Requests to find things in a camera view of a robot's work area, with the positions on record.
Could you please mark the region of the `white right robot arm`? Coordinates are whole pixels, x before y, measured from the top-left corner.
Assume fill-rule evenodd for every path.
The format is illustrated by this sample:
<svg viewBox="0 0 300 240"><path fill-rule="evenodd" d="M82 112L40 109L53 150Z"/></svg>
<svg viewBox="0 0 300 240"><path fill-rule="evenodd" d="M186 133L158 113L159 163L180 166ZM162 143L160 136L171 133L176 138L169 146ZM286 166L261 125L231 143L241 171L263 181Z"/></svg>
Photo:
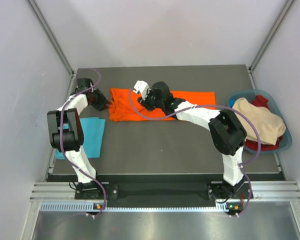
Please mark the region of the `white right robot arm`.
<svg viewBox="0 0 300 240"><path fill-rule="evenodd" d="M174 97L163 81L149 86L145 81L138 80L133 92L139 95L137 101L147 111L159 109L166 118L189 122L209 130L214 147L221 153L223 162L222 184L211 190L211 196L229 199L241 193L244 174L240 165L243 162L247 133L233 111L199 107L183 98Z"/></svg>

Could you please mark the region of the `orange t-shirt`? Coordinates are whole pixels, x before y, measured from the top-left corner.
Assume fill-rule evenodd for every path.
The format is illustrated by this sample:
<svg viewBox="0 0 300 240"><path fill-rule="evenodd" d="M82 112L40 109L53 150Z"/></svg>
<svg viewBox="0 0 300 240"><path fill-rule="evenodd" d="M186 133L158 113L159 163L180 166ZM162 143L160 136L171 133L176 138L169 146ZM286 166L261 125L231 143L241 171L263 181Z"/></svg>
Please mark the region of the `orange t-shirt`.
<svg viewBox="0 0 300 240"><path fill-rule="evenodd" d="M129 90L124 88L111 88L110 102L108 107L109 120L113 122L127 122L127 121L145 121L146 119L138 115L130 105ZM216 97L214 92L195 92L195 91L175 91L171 92L174 97L182 98L186 101L197 105L215 105ZM153 111L146 110L138 103L138 95L131 94L131 100L135 108L142 115L149 118L161 118L165 114L160 109Z"/></svg>

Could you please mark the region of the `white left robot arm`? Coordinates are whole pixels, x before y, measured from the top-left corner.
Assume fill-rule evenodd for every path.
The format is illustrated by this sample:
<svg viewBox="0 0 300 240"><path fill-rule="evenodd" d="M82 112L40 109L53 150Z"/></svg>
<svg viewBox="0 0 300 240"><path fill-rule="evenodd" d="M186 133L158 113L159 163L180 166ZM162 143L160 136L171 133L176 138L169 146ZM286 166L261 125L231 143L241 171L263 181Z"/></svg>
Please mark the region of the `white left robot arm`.
<svg viewBox="0 0 300 240"><path fill-rule="evenodd" d="M97 111L103 111L109 104L91 79L80 78L68 100L57 110L47 113L50 145L61 152L72 165L78 180L74 187L81 197L105 198L106 191L98 181L98 173L85 153L80 113L89 105Z"/></svg>

